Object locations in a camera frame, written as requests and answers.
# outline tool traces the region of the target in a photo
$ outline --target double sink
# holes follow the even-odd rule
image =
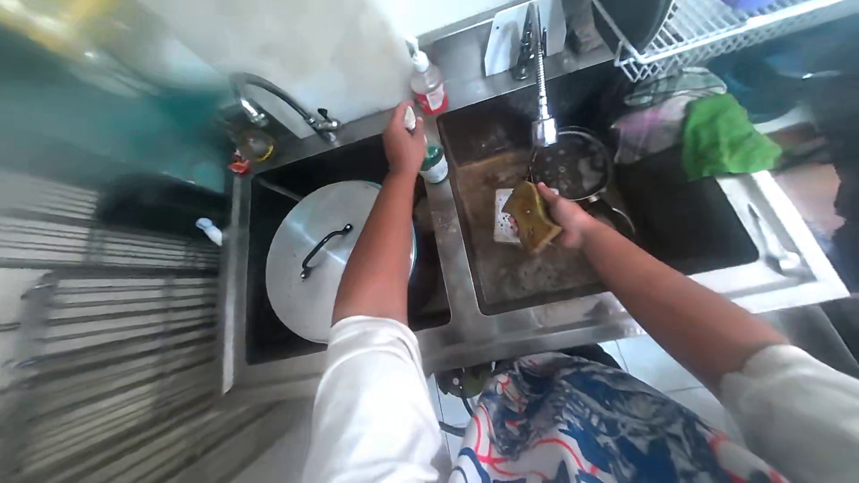
[[[612,72],[606,63],[550,80],[559,125],[605,133],[611,109],[601,93]],[[519,89],[425,123],[429,136],[441,139],[450,166],[449,181],[415,186],[419,263],[418,281],[410,285],[410,324],[427,370],[642,333],[575,251],[553,247],[535,259],[492,241],[495,189],[515,186],[527,165],[534,97],[533,86]],[[224,255],[224,393],[271,400],[315,391],[325,346],[292,333],[271,309],[268,248],[294,198],[341,180],[382,182],[387,161],[379,133],[389,115],[356,121],[355,142],[336,149],[311,144],[312,156],[272,160],[236,183]],[[685,183],[678,160],[679,152],[667,151],[617,167],[606,197],[632,219],[636,243],[753,311],[845,293],[768,174]],[[787,278],[765,264],[750,203],[785,248],[801,255],[807,275]]]

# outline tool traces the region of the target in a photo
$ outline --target pot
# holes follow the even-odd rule
[[[632,221],[601,194],[612,180],[612,156],[590,130],[577,126],[558,129],[557,143],[534,153],[531,177],[556,188],[567,199],[582,202],[595,216],[606,218],[623,236],[634,240]]]

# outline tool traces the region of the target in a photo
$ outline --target white wire dish rack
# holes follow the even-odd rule
[[[757,11],[722,0],[673,0],[662,26],[639,52],[600,0],[593,2],[620,39],[614,63],[632,82],[859,13],[859,0],[775,0]]]

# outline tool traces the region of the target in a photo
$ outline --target dish soap bottle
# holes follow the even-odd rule
[[[448,92],[444,90],[442,70],[430,62],[427,54],[417,48],[417,39],[407,38],[411,63],[415,71],[411,73],[411,90],[415,102],[427,114],[438,114],[448,108]]]
[[[405,109],[405,119],[403,119],[405,129],[409,132],[415,129],[417,118],[411,107]],[[448,160],[444,157],[444,150],[438,144],[430,144],[426,135],[423,136],[423,145],[426,146],[426,151],[423,153],[423,161],[421,162],[421,170],[419,173],[428,183],[440,183],[448,177]]]

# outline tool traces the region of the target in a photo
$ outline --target yellow sponge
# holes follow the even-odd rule
[[[519,241],[530,253],[537,254],[561,233],[546,212],[545,201],[537,192],[537,187],[523,181],[504,204],[503,211],[516,219],[519,227]]]

